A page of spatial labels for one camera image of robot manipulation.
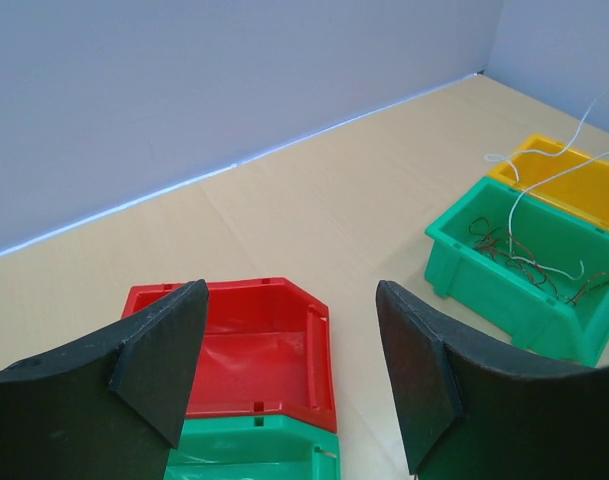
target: plastic storage bin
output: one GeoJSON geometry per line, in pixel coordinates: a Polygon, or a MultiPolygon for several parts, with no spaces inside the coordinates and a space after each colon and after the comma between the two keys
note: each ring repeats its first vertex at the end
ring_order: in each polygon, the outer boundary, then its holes
{"type": "MultiPolygon", "coordinates": [[[[131,288],[123,316],[180,285],[131,288]]],[[[208,289],[186,416],[281,413],[336,432],[328,307],[284,278],[209,283],[208,289]]]]}
{"type": "MultiPolygon", "coordinates": [[[[580,270],[579,261],[584,262],[585,274],[579,280],[550,274],[558,299],[550,286],[536,287],[504,257],[493,260],[473,248],[479,235],[469,232],[471,224],[485,217],[489,228],[505,227],[517,196],[490,178],[475,185],[427,228],[434,245],[425,277],[438,295],[455,298],[509,333],[515,346],[595,365],[609,338],[609,283],[586,293],[576,306],[565,299],[594,274],[609,271],[609,233],[535,198],[522,198],[513,234],[537,262],[573,274],[580,270]]],[[[508,243],[499,242],[497,249],[507,252],[508,243]]],[[[524,254],[519,248],[516,253],[524,254]]]]}
{"type": "Polygon", "coordinates": [[[283,415],[186,420],[164,480],[339,480],[337,436],[283,415]]]}
{"type": "MultiPolygon", "coordinates": [[[[542,135],[532,135],[518,150],[537,149],[557,153],[565,147],[542,135]]],[[[489,177],[524,190],[556,173],[586,162],[590,155],[569,149],[559,157],[546,157],[537,153],[516,156],[513,163],[520,172],[520,182],[515,182],[515,172],[507,163],[497,165],[489,177]]],[[[593,225],[609,231],[609,162],[596,160],[579,170],[568,173],[541,187],[529,195],[553,205],[593,225]]]]}

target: yellow plastic bin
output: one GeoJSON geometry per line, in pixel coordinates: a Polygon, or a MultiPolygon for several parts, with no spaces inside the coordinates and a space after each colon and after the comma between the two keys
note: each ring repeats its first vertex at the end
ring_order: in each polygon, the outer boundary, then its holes
{"type": "MultiPolygon", "coordinates": [[[[537,149],[557,153],[564,147],[563,143],[535,134],[531,135],[518,151],[537,149]]],[[[523,153],[513,159],[520,172],[518,183],[515,181],[515,172],[506,162],[493,168],[488,176],[521,191],[590,158],[590,155],[573,148],[559,157],[523,153]]],[[[609,231],[609,162],[596,160],[579,170],[534,188],[529,195],[609,231]]]]}

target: white wire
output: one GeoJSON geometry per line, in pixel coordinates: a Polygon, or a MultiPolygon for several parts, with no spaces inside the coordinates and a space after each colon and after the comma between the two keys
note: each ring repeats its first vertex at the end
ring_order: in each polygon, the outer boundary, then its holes
{"type": "Polygon", "coordinates": [[[571,140],[566,144],[566,146],[559,152],[548,153],[548,152],[544,152],[542,150],[537,150],[537,149],[533,148],[533,149],[528,149],[528,150],[518,150],[517,152],[513,152],[510,155],[502,155],[500,153],[487,153],[486,155],[484,155],[484,160],[486,160],[487,162],[491,162],[491,163],[507,162],[513,169],[513,172],[515,172],[515,181],[519,182],[520,173],[517,170],[517,167],[515,166],[515,164],[513,163],[513,159],[516,156],[522,155],[524,153],[539,153],[540,155],[544,155],[546,157],[559,157],[560,155],[562,155],[569,148],[571,148],[571,145],[573,145],[575,140],[577,140],[577,137],[580,134],[580,130],[582,130],[582,127],[584,126],[584,122],[586,121],[586,117],[588,117],[588,114],[591,113],[591,110],[593,109],[593,107],[597,104],[597,102],[599,102],[606,95],[609,95],[609,90],[600,93],[597,97],[595,97],[593,99],[593,101],[590,103],[590,105],[586,109],[586,112],[584,112],[584,115],[582,116],[580,123],[577,125],[577,130],[575,130],[575,135],[573,135],[573,138],[571,138],[571,140]]]}
{"type": "MultiPolygon", "coordinates": [[[[548,183],[552,180],[555,180],[556,178],[560,178],[561,176],[566,175],[567,173],[571,173],[574,172],[575,170],[579,170],[582,167],[585,167],[586,165],[588,165],[589,163],[592,163],[596,160],[599,160],[600,158],[604,158],[609,156],[609,151],[602,153],[596,157],[593,158],[589,158],[587,161],[585,161],[584,163],[580,163],[579,165],[575,165],[574,167],[569,168],[568,170],[564,170],[563,172],[559,172],[556,173],[555,175],[542,180],[541,182],[537,182],[534,183],[533,185],[531,185],[530,187],[528,187],[527,189],[523,190],[518,196],[517,199],[515,200],[515,203],[513,204],[513,207],[511,208],[511,211],[508,214],[508,233],[509,233],[509,256],[511,258],[513,258],[514,260],[521,260],[524,261],[530,265],[535,265],[536,263],[532,260],[529,260],[527,258],[523,258],[523,257],[517,257],[517,256],[513,256],[513,214],[515,213],[515,209],[517,208],[517,204],[520,202],[520,200],[522,199],[522,197],[524,197],[524,195],[526,195],[528,192],[530,192],[531,190],[533,190],[534,188],[537,188],[541,185],[544,185],[545,183],[548,183]]],[[[566,277],[570,278],[571,280],[579,280],[580,278],[582,278],[582,276],[584,276],[584,262],[582,262],[580,260],[580,275],[578,277],[573,277],[572,275],[568,274],[567,272],[564,272],[563,270],[559,270],[557,268],[553,268],[553,267],[546,267],[544,265],[540,265],[539,263],[537,264],[537,266],[543,270],[548,270],[550,272],[556,272],[562,275],[565,275],[566,277]]]]}

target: light wood surface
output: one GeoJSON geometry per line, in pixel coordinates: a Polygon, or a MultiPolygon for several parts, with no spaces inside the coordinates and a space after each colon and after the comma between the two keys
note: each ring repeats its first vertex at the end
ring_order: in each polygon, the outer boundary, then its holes
{"type": "MultiPolygon", "coordinates": [[[[485,153],[576,124],[477,76],[2,257],[0,368],[115,321],[131,285],[285,276],[331,309],[344,478],[408,478],[377,281],[506,340],[432,293],[423,230],[491,168],[485,153]]],[[[609,135],[587,127],[578,146],[609,135]]]]}

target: copper wire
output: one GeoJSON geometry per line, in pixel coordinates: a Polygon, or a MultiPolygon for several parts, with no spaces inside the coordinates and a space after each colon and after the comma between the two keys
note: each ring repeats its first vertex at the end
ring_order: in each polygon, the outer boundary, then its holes
{"type": "MultiPolygon", "coordinates": [[[[539,288],[542,291],[544,290],[543,289],[544,285],[550,285],[550,288],[553,290],[553,294],[555,295],[555,298],[557,300],[561,299],[559,290],[558,290],[557,286],[555,285],[555,282],[553,282],[553,280],[551,280],[550,276],[546,273],[544,268],[542,268],[537,263],[537,261],[535,259],[535,255],[533,255],[533,252],[531,252],[528,248],[526,248],[526,246],[524,246],[522,243],[517,241],[515,239],[515,237],[513,237],[513,235],[511,235],[510,232],[508,232],[508,230],[506,228],[497,227],[497,228],[491,229],[491,223],[489,222],[489,220],[486,217],[478,217],[469,224],[468,232],[473,236],[480,237],[473,245],[473,249],[475,251],[481,253],[482,255],[488,255],[494,262],[497,262],[497,257],[505,258],[506,260],[504,261],[504,265],[506,267],[519,270],[520,272],[522,272],[522,274],[528,279],[528,281],[532,285],[534,285],[535,287],[539,288]],[[485,227],[485,231],[480,231],[480,227],[482,227],[482,228],[485,227]],[[497,232],[501,232],[501,231],[506,231],[506,234],[507,234],[506,239],[497,238],[497,236],[496,236],[497,232]],[[521,248],[526,253],[528,260],[530,260],[530,261],[519,258],[519,257],[518,258],[513,257],[509,253],[502,252],[497,248],[498,244],[500,244],[501,242],[507,243],[509,238],[513,242],[514,245],[517,245],[519,248],[521,248]],[[539,281],[536,280],[533,273],[531,273],[531,271],[527,268],[527,266],[534,268],[535,271],[541,276],[541,279],[539,279],[539,281]]],[[[598,280],[602,277],[609,277],[609,271],[599,272],[599,273],[594,274],[586,282],[584,282],[584,284],[580,287],[580,289],[577,291],[577,293],[575,295],[573,295],[572,297],[569,298],[569,297],[564,296],[563,298],[566,299],[565,304],[566,305],[573,304],[575,306],[575,305],[577,305],[577,302],[587,293],[608,285],[609,278],[604,280],[601,283],[598,283],[597,285],[591,285],[596,280],[598,280]]]]}

